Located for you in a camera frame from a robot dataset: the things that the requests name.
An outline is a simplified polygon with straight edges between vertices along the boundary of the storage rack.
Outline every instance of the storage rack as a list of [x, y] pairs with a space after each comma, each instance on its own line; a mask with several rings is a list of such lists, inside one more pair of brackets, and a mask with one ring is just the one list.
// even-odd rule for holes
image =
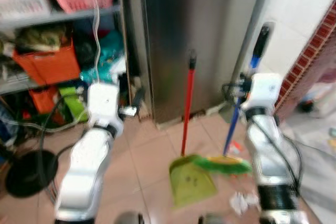
[[[24, 18], [20, 20], [15, 20], [12, 22], [0, 23], [0, 32], [6, 30], [14, 30], [18, 28], [29, 27], [33, 25], [41, 25], [47, 23], [55, 23], [55, 22], [64, 22], [71, 21], [81, 18], [89, 18], [93, 17], [93, 9], [92, 10], [82, 10], [75, 13], [67, 14], [61, 10], [53, 9], [51, 11], [50, 16], [42, 17], [42, 18]], [[123, 9], [123, 0], [118, 0], [118, 3], [114, 3], [113, 6], [105, 9], [100, 9], [100, 15], [113, 15], [119, 14], [120, 17], [120, 30], [123, 36], [123, 44], [124, 44], [124, 54], [126, 58], [126, 72], [127, 72], [127, 80], [128, 80], [128, 90], [129, 90], [129, 99], [131, 98], [131, 87], [130, 87], [130, 76], [129, 76], [129, 64], [128, 64], [128, 48], [127, 48], [127, 35], [126, 35], [126, 25], [124, 18], [124, 9]], [[15, 77], [9, 78], [7, 81], [0, 81], [0, 95], [20, 92], [28, 89], [37, 88], [39, 85], [31, 80], [29, 76], [25, 73], [18, 73]]]

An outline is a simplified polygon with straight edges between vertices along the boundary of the green dustpan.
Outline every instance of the green dustpan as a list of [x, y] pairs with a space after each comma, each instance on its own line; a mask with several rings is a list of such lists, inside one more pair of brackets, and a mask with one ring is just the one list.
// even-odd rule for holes
[[169, 168], [175, 207], [183, 207], [217, 193], [210, 174], [193, 164], [193, 160], [198, 158], [198, 155], [181, 157]]

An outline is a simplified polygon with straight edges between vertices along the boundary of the tile floor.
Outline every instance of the tile floor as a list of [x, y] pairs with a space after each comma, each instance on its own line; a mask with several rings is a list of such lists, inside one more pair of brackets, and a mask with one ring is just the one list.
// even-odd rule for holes
[[[45, 148], [58, 152], [80, 136], [82, 125], [46, 138]], [[190, 123], [186, 152], [219, 155], [229, 125], [218, 115], [197, 119]], [[143, 213], [146, 224], [196, 224], [198, 216], [207, 212], [220, 213], [228, 223], [257, 224], [258, 211], [248, 210], [237, 216], [229, 206], [235, 191], [250, 192], [255, 185], [249, 176], [229, 178], [216, 175], [218, 194], [212, 198], [174, 210], [169, 181], [169, 165], [179, 157], [183, 125], [178, 124], [159, 131], [151, 121], [139, 123], [136, 119], [125, 122], [124, 134], [115, 140], [112, 161], [104, 178], [104, 189], [97, 224], [113, 224], [126, 211]], [[237, 126], [234, 139], [242, 144], [244, 127]], [[64, 176], [69, 152], [60, 158], [57, 184]], [[242, 157], [249, 158], [247, 151]], [[310, 209], [310, 223], [319, 223]], [[6, 215], [6, 224], [52, 224], [53, 207], [44, 192], [26, 199], [13, 198], [2, 193], [0, 216]]]

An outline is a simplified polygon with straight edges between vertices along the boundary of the red brick wall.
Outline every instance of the red brick wall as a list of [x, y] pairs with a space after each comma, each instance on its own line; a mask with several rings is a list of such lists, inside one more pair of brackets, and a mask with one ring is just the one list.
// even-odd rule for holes
[[276, 113], [281, 120], [294, 110], [336, 58], [336, 0], [334, 0], [282, 82]]

